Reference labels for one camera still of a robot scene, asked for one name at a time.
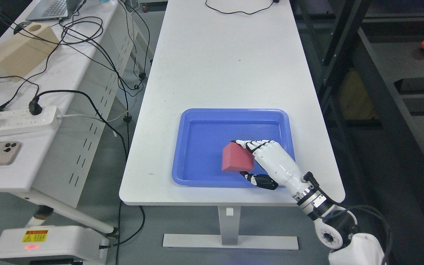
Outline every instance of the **table leg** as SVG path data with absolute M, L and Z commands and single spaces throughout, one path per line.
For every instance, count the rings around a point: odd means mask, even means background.
M 240 206 L 218 206 L 220 235 L 165 234 L 167 248 L 247 248 L 256 250 L 298 250 L 295 236 L 239 235 Z
M 222 245 L 237 245 L 239 242 L 241 207 L 219 206 L 220 236 Z
M 12 193 L 20 198 L 30 201 L 31 203 L 35 203 L 37 205 L 46 205 L 48 207 L 53 208 L 55 213 L 63 215 L 67 218 L 70 218 L 78 223 L 82 223 L 90 228 L 98 230 L 99 232 L 111 234 L 114 232 L 114 227 L 103 223 L 95 218 L 92 218 L 89 215 L 81 213 L 76 208 L 73 208 L 69 205 L 66 205 L 56 199 L 47 196 L 40 191 L 30 189 L 28 192 L 16 192 Z

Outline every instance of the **red foam block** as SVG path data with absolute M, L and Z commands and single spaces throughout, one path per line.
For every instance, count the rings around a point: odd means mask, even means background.
M 253 155 L 237 143 L 229 143 L 222 151 L 223 171 L 251 171 L 254 168 L 253 162 Z

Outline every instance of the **robotic hand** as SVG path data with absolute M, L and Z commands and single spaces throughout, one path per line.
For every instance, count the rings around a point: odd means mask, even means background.
M 384 252 L 375 236 L 359 233 L 356 217 L 320 189 L 312 173 L 299 166 L 275 141 L 233 141 L 253 154 L 269 174 L 241 172 L 253 185 L 274 190 L 285 186 L 302 211 L 313 220 L 318 239 L 332 248 L 330 265 L 381 265 Z

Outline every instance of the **blue tray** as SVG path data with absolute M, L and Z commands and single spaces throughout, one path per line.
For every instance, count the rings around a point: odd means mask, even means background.
M 253 187 L 238 172 L 222 171 L 222 149 L 231 140 L 277 141 L 292 158 L 289 117 L 279 109 L 188 109 L 181 115 L 173 180 L 199 187 Z M 252 173 L 266 172 L 254 161 Z

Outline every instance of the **warning label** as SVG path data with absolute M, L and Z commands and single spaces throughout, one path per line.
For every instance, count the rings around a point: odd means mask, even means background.
M 45 242 L 48 233 L 48 230 L 28 230 L 22 239 L 22 243 Z

